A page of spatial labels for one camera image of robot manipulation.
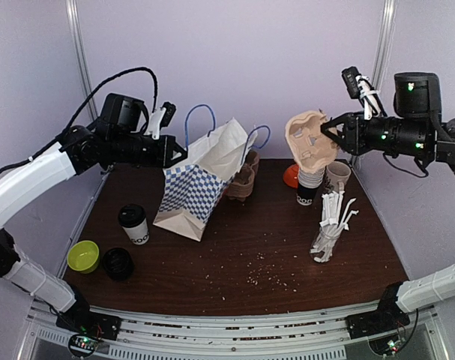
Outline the blue checkered paper bag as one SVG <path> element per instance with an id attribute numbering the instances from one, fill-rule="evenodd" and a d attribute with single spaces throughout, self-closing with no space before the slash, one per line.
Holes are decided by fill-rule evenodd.
<path id="1" fill-rule="evenodd" d="M 210 112 L 212 126 L 207 134 L 192 142 L 188 122 L 201 107 Z M 153 225 L 199 242 L 224 191 L 241 170 L 248 151 L 256 147 L 261 129 L 266 129 L 267 136 L 260 148 L 271 136 L 269 126 L 263 124 L 247 132 L 232 118 L 218 127 L 209 105 L 194 106 L 184 120 L 187 158 L 163 171 L 163 198 Z"/>

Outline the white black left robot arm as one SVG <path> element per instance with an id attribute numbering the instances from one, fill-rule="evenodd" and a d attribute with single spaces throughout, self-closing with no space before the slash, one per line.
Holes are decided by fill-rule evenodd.
<path id="1" fill-rule="evenodd" d="M 94 314 L 83 295 L 27 255 L 7 225 L 59 184 L 95 166 L 167 168 L 187 156 L 172 135 L 123 133 L 108 138 L 93 126 L 73 126 L 29 159 L 6 166 L 0 178 L 0 279 L 64 314 L 79 333 L 91 331 Z"/>

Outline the stack of black cup lids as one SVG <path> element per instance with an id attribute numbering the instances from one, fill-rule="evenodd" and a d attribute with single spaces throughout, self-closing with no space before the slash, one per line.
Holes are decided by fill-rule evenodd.
<path id="1" fill-rule="evenodd" d="M 135 269 L 130 253 L 122 247 L 109 249 L 102 258 L 102 266 L 114 281 L 125 281 L 131 277 Z"/>

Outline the black plastic cup lid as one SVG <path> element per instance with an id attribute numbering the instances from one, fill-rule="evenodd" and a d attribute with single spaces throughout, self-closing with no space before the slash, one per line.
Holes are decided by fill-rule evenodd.
<path id="1" fill-rule="evenodd" d="M 118 212 L 118 223 L 122 227 L 132 228 L 139 226 L 146 219 L 145 209 L 138 204 L 123 206 Z"/>

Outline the single brown pulp cup carrier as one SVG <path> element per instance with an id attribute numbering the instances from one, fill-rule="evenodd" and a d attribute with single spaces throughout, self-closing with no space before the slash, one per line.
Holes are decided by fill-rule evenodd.
<path id="1" fill-rule="evenodd" d="M 285 139 L 299 169 L 315 173 L 333 162 L 339 146 L 321 132 L 328 122 L 321 111 L 310 110 L 293 116 L 285 126 Z"/>

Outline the stack of paper cups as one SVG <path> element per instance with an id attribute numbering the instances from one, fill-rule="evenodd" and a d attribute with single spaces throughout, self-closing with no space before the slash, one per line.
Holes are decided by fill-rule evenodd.
<path id="1" fill-rule="evenodd" d="M 313 203 L 316 193 L 322 185 L 324 174 L 324 167 L 315 172 L 305 172 L 299 169 L 296 200 L 300 205 L 310 206 Z"/>

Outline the single white paper cup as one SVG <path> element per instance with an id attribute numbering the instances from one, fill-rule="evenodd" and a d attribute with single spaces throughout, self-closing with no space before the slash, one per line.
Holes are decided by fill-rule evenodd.
<path id="1" fill-rule="evenodd" d="M 142 206 L 123 206 L 118 213 L 118 223 L 134 245 L 143 245 L 149 240 L 147 217 Z"/>

